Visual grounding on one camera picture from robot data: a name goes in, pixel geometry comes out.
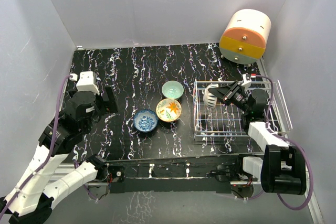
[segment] green bowl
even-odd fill
[[[168,81],[162,86],[162,93],[170,99],[178,99],[183,95],[184,89],[178,81]]]

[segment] orange flower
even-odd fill
[[[177,115],[177,111],[178,111],[178,106],[177,103],[172,102],[169,104],[170,106],[167,106],[168,109],[170,109],[170,112],[174,111],[175,114]]]

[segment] rack wire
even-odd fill
[[[194,129],[196,137],[248,137],[240,125],[242,110],[234,104],[225,106],[217,103],[214,109],[208,108],[203,101],[205,88],[210,84],[225,86],[231,81],[197,81],[194,86]],[[278,134],[286,134],[292,129],[285,98],[279,81],[273,82],[274,99],[271,105],[270,127]],[[270,96],[268,81],[253,81],[245,91],[250,94],[253,89],[263,89]]]

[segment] yellow drawer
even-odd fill
[[[265,49],[262,47],[257,47],[228,37],[222,37],[220,39],[219,47],[255,59],[261,58],[265,52]]]

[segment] black marble table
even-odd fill
[[[112,85],[119,113],[103,118],[84,141],[74,148],[67,162],[98,153],[106,160],[165,158],[245,153],[259,151],[248,137],[214,141],[204,138],[194,143],[193,88],[198,81],[241,80],[243,73],[258,73],[255,64],[238,65],[221,59],[218,44],[194,44],[75,51],[71,73],[94,71],[98,88]],[[163,99],[161,87],[180,82],[185,90],[180,98],[182,115],[174,123],[159,122],[150,133],[133,127],[137,110],[151,109]],[[67,89],[73,88],[72,82]]]

